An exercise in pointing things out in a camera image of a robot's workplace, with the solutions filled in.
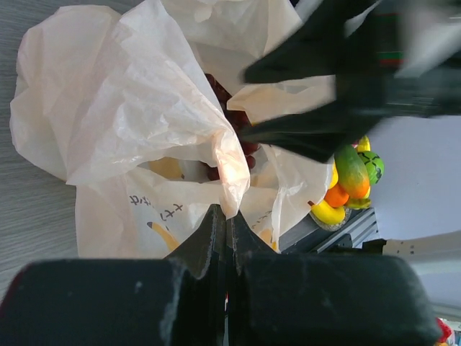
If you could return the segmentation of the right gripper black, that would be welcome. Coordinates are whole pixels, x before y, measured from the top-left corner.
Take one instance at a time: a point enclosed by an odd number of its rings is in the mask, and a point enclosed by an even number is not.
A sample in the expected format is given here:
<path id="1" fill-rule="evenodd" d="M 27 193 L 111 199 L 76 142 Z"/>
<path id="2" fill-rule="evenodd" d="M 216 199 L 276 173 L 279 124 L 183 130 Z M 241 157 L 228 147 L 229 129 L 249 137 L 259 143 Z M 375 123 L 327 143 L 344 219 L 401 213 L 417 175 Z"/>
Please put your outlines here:
<path id="1" fill-rule="evenodd" d="M 360 115 L 460 115 L 460 2 L 321 1 L 243 81 L 329 75 Z"/>

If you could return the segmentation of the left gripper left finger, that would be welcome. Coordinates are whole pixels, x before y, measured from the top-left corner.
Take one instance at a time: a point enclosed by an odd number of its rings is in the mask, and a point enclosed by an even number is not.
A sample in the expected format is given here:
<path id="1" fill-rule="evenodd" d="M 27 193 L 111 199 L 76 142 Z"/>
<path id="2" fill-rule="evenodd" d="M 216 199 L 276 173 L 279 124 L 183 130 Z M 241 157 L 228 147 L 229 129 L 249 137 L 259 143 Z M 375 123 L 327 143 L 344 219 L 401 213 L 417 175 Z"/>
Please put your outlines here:
<path id="1" fill-rule="evenodd" d="M 221 345 L 225 216 L 209 207 L 164 259 L 24 266 L 1 303 L 3 345 Z"/>

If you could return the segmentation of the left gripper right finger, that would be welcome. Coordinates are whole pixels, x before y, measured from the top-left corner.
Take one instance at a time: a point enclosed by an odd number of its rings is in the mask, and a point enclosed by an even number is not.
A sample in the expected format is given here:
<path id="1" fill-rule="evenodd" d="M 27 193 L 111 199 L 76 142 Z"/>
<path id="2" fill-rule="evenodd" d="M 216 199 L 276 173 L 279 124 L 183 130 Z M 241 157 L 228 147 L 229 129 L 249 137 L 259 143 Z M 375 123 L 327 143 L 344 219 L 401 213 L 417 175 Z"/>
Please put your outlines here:
<path id="1" fill-rule="evenodd" d="M 231 345 L 433 345 L 442 331 L 399 257 L 351 249 L 278 254 L 242 216 L 227 222 Z"/>

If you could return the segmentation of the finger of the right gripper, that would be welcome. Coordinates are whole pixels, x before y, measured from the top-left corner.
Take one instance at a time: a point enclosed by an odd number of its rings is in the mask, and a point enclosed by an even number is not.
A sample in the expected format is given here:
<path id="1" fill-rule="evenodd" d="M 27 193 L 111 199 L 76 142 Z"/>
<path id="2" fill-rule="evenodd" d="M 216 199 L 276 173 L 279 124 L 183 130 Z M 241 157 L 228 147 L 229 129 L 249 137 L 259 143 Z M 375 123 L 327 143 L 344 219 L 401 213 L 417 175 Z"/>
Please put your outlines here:
<path id="1" fill-rule="evenodd" d="M 385 113 L 379 110 L 319 107 L 247 126 L 238 131 L 238 137 L 327 162 L 339 149 L 359 140 L 384 119 Z"/>

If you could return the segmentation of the fake yellow bell pepper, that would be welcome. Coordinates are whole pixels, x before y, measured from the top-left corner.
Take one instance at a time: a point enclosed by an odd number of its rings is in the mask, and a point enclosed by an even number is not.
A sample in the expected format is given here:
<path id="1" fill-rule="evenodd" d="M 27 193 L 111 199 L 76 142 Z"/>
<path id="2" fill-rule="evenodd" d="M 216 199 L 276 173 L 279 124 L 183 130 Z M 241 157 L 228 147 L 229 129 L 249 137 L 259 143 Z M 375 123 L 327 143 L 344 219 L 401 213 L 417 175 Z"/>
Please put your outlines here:
<path id="1" fill-rule="evenodd" d="M 336 163 L 333 162 L 332 164 L 332 170 L 331 170 L 331 183 L 329 185 L 329 189 L 333 188 L 339 180 L 337 168 L 336 168 Z"/>

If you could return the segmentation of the fake yellow banana bunch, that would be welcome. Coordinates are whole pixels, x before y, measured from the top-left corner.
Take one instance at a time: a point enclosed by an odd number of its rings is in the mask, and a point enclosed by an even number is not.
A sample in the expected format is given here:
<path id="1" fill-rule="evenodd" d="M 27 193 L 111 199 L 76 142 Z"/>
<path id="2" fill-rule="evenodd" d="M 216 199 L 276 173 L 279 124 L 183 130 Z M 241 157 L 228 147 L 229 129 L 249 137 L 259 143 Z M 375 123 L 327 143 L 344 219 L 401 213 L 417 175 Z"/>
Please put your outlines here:
<path id="1" fill-rule="evenodd" d="M 311 208 L 311 213 L 324 223 L 335 224 L 344 219 L 345 209 L 343 206 L 332 208 L 325 200 L 318 204 L 309 201 L 308 204 Z"/>

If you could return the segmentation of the fake purple grapes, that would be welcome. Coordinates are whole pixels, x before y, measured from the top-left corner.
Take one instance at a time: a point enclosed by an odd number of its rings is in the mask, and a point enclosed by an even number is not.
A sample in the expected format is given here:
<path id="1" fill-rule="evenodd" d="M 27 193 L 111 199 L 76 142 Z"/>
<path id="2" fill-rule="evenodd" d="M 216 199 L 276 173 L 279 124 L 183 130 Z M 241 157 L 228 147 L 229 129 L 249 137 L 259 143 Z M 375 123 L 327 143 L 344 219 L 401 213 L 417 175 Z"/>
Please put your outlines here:
<path id="1" fill-rule="evenodd" d="M 205 74 L 205 76 L 220 103 L 225 118 L 232 125 L 234 131 L 237 133 L 237 136 L 240 137 L 241 130 L 251 125 L 247 114 L 244 111 L 228 109 L 227 103 L 231 98 L 231 94 L 217 81 L 214 76 L 211 74 Z M 256 143 L 249 143 L 241 139 L 239 139 L 239 142 L 245 155 L 247 166 L 251 171 L 256 166 L 254 153 L 259 149 L 259 145 Z"/>

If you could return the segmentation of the fake red dragon fruit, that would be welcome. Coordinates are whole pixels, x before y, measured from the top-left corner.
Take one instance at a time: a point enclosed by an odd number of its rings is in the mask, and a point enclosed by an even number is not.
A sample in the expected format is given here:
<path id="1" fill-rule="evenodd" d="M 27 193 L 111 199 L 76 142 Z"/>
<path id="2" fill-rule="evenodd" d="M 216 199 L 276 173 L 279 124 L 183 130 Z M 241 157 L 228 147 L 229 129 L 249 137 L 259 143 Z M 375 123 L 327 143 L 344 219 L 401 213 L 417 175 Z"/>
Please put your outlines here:
<path id="1" fill-rule="evenodd" d="M 437 324 L 442 332 L 442 336 L 435 342 L 435 346 L 450 346 L 455 344 L 455 334 L 453 329 L 445 323 L 443 319 L 436 318 Z"/>

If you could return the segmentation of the banana print plastic bag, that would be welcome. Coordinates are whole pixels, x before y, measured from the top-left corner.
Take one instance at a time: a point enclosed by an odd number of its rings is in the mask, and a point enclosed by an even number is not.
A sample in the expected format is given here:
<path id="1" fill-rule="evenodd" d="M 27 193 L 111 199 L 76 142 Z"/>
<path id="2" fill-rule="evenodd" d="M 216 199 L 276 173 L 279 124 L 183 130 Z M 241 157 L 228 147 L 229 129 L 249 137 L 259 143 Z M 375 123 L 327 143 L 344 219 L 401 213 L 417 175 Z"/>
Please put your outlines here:
<path id="1" fill-rule="evenodd" d="M 165 257 L 212 204 L 274 245 L 323 199 L 328 164 L 262 146 L 246 168 L 207 81 L 253 123 L 329 101 L 329 77 L 240 79 L 300 23 L 288 1 L 144 1 L 126 14 L 66 6 L 26 32 L 12 141 L 76 187 L 82 257 Z"/>

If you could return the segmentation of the speckled silver plate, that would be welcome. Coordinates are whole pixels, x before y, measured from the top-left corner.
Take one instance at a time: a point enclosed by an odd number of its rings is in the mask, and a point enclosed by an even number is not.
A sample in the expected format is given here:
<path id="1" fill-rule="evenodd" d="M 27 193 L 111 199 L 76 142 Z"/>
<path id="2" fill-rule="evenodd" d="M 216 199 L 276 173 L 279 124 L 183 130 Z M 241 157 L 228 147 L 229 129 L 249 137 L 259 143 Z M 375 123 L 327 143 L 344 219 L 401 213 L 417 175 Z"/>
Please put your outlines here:
<path id="1" fill-rule="evenodd" d="M 338 231 L 341 227 L 343 227 L 351 218 L 352 215 L 352 209 L 351 208 L 345 208 L 345 216 L 342 221 L 339 223 L 335 224 L 327 224 L 322 221 L 320 221 L 316 216 L 314 216 L 312 213 L 309 213 L 310 217 L 313 219 L 313 222 L 320 228 L 325 231 L 330 231 L 330 232 L 335 232 Z"/>

